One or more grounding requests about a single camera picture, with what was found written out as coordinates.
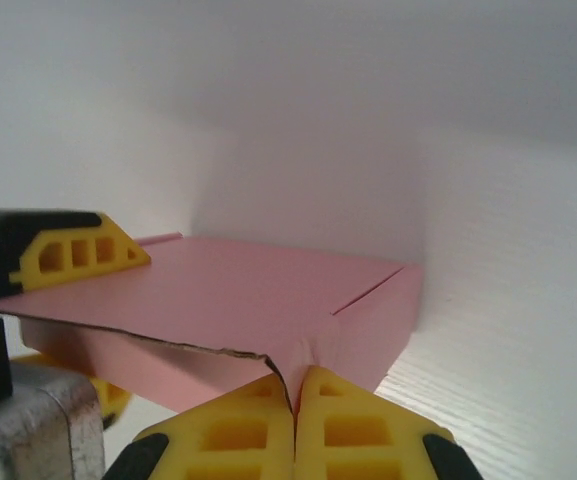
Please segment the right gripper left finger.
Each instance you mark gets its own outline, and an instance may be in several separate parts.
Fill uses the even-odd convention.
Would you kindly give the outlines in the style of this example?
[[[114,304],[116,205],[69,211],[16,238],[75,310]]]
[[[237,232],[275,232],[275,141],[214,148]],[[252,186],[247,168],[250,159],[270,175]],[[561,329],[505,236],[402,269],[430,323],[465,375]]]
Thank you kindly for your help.
[[[294,419],[275,374],[154,424],[106,479],[291,479]]]

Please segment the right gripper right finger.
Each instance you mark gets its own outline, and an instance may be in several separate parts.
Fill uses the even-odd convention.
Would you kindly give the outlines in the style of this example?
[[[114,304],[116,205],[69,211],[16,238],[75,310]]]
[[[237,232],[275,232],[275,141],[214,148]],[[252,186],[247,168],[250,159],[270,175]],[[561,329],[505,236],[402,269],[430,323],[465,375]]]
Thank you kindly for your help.
[[[311,367],[297,416],[296,479],[480,479],[452,433],[434,421]]]

